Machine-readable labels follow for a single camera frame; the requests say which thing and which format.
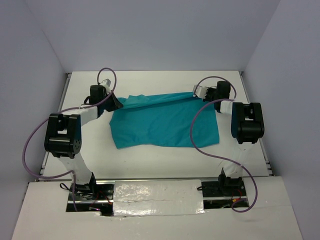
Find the teal t shirt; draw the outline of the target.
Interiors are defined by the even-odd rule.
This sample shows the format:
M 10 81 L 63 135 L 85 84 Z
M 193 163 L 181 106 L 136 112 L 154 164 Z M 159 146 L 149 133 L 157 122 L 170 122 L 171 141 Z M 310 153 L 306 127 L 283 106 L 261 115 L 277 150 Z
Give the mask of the teal t shirt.
M 216 145 L 220 135 L 216 111 L 192 92 L 130 95 L 109 122 L 117 149 L 139 145 L 199 148 Z

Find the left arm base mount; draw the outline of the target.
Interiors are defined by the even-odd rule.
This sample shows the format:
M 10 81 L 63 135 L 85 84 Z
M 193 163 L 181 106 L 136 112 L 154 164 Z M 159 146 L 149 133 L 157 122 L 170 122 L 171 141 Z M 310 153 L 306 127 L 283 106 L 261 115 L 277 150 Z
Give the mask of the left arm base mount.
M 81 192 L 75 188 L 73 197 L 73 183 L 69 186 L 61 182 L 59 187 L 68 191 L 68 198 L 65 211 L 75 212 L 97 212 L 102 216 L 111 217 L 113 211 L 113 198 L 115 185 L 113 183 L 97 183 L 94 192 Z

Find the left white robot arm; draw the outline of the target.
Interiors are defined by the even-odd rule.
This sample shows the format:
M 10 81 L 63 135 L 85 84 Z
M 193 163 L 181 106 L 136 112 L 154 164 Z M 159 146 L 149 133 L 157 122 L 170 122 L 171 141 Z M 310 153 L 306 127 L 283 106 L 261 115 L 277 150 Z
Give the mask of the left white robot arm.
M 98 194 L 93 172 L 86 166 L 80 153 L 82 126 L 98 119 L 104 112 L 123 108 L 123 104 L 112 93 L 108 83 L 92 85 L 84 104 L 63 113 L 52 113 L 48 118 L 44 148 L 71 171 L 75 191 L 86 199 Z

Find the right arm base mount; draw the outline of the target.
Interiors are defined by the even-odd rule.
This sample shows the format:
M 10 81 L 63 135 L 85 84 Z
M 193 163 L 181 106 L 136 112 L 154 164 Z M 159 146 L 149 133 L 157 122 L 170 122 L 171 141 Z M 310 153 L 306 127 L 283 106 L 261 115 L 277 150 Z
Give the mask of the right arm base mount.
M 249 207 L 247 193 L 242 177 L 231 178 L 221 170 L 217 180 L 202 181 L 197 190 L 202 192 L 203 207 L 208 209 Z

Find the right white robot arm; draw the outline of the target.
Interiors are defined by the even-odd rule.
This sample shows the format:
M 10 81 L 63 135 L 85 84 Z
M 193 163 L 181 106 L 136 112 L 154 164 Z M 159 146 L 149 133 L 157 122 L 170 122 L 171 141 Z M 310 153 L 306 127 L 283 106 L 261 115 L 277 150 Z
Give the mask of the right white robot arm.
M 226 163 L 218 176 L 217 190 L 221 195 L 228 196 L 241 187 L 243 166 L 252 146 L 258 143 L 265 133 L 261 104 L 258 102 L 236 102 L 230 98 L 235 87 L 226 79 L 219 79 L 215 87 L 196 84 L 193 96 L 204 102 L 214 102 L 217 113 L 230 116 L 230 134 L 235 140 L 232 150 L 232 161 Z

